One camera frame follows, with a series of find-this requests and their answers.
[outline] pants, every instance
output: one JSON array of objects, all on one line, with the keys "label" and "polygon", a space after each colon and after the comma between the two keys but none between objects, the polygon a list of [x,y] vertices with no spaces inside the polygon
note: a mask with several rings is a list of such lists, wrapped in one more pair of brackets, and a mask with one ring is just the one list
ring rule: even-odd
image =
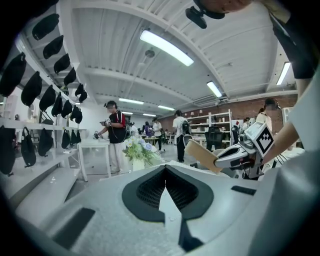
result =
[{"label": "pants", "polygon": [[123,172],[125,170],[124,143],[113,144],[109,146],[109,159],[111,164],[111,172]]},{"label": "pants", "polygon": [[159,144],[159,150],[161,150],[161,136],[158,136],[157,138],[158,138],[158,139],[156,140],[155,143],[158,142],[158,144]]},{"label": "pants", "polygon": [[184,144],[184,136],[180,135],[176,138],[176,149],[178,151],[178,160],[180,162],[184,161],[185,157],[185,144]]}]

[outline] brick wall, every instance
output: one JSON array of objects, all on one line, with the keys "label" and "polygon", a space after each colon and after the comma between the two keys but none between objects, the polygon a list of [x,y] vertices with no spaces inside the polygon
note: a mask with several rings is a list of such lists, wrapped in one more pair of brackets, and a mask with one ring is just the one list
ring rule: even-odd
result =
[{"label": "brick wall", "polygon": [[[293,107],[297,102],[297,95],[287,95],[287,96],[277,96],[274,97],[278,102],[281,108],[289,108]],[[258,99],[252,99],[247,101],[241,101],[241,102],[234,102],[234,103],[228,103],[223,104],[220,106],[215,107],[208,107],[202,109],[201,116],[207,115],[209,112],[211,114],[218,114],[218,113],[224,113],[230,111],[232,112],[232,119],[244,119],[246,117],[254,117],[258,115],[258,111],[260,108],[263,107],[265,103],[266,98],[258,98]],[[193,110],[194,116],[198,116],[199,109]],[[186,112],[187,117],[190,117],[191,111]],[[170,132],[173,131],[172,124],[174,121],[174,116],[169,116],[165,118],[160,118],[159,121],[162,125],[163,129],[168,129]],[[278,133],[281,128],[283,127],[283,120],[282,120],[282,112],[281,110],[278,110],[277,113],[271,117],[272,119],[272,133]]]}]

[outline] fluorescent light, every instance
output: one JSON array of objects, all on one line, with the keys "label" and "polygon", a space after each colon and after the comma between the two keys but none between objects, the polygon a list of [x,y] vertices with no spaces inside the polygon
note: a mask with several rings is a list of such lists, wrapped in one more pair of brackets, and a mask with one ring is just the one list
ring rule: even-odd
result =
[{"label": "fluorescent light", "polygon": [[221,92],[219,91],[217,86],[214,84],[214,82],[212,82],[212,81],[207,82],[206,85],[209,86],[209,88],[211,89],[211,91],[213,91],[215,96],[217,96],[218,98],[220,98],[222,96]]},{"label": "fluorescent light", "polygon": [[178,47],[174,46],[172,43],[163,39],[162,37],[151,33],[148,30],[142,32],[140,40],[145,41],[163,51],[170,54],[172,57],[175,57],[178,61],[182,62],[184,65],[189,67],[194,61],[188,55],[186,55]]},{"label": "fluorescent light", "polygon": [[146,116],[146,117],[156,117],[155,114],[143,114],[143,115]]},{"label": "fluorescent light", "polygon": [[167,106],[158,106],[158,108],[164,109],[164,110],[171,110],[171,111],[174,111],[174,110],[175,110],[174,108],[172,108],[172,107],[167,107]]},{"label": "fluorescent light", "polygon": [[142,105],[142,104],[144,103],[144,102],[142,102],[142,101],[127,99],[127,98],[119,98],[119,101],[121,101],[121,102],[135,103],[135,104],[140,104],[140,105]]},{"label": "fluorescent light", "polygon": [[284,65],[283,65],[283,68],[282,68],[282,72],[281,72],[281,75],[279,77],[279,80],[278,82],[276,82],[276,85],[279,86],[282,84],[282,82],[284,81],[285,77],[286,77],[286,74],[290,68],[290,62],[285,62]]}]

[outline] floor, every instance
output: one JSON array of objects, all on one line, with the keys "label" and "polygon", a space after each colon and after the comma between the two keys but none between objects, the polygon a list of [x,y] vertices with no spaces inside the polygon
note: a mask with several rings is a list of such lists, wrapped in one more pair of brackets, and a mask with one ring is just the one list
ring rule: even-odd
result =
[{"label": "floor", "polygon": [[[86,174],[88,178],[88,182],[85,182],[81,175],[79,175],[79,178],[74,183],[72,189],[70,190],[66,201],[70,198],[74,197],[81,191],[83,191],[85,188],[92,186],[96,182],[98,182],[100,179],[108,178],[107,174],[107,165],[105,160],[105,153],[103,148],[94,148],[91,151],[87,149],[83,152],[85,162],[85,169]],[[161,149],[161,157],[166,161],[170,162],[171,160],[177,161],[177,146],[173,144],[165,144],[162,145]],[[196,162],[196,159],[190,155],[185,154],[184,155],[184,163],[186,165],[190,165]],[[154,162],[154,165],[159,165],[161,162]],[[127,171],[125,173],[119,173],[116,175],[125,175],[132,167],[132,163],[128,163]]]}]

